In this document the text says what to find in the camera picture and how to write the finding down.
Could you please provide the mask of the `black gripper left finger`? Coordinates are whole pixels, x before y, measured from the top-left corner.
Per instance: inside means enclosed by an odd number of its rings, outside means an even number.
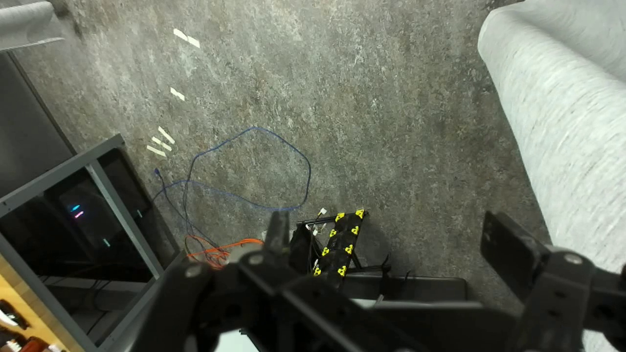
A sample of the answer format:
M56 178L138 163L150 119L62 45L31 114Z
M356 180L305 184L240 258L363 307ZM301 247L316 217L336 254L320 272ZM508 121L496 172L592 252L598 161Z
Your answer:
M316 241L326 243L330 225ZM350 352L359 315L336 286L342 280L297 274L289 264L289 215L269 217L264 245L213 270L183 262L160 286L133 352L213 352L223 333L242 331L260 352Z

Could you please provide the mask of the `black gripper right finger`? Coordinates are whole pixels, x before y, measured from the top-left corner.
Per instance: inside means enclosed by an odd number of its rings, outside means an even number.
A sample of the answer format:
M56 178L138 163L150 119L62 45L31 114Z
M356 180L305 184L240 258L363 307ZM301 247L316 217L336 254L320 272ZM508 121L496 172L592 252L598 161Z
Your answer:
M545 245L491 211L483 217L481 256L522 303L508 352L582 352L586 331L626 352L624 272Z

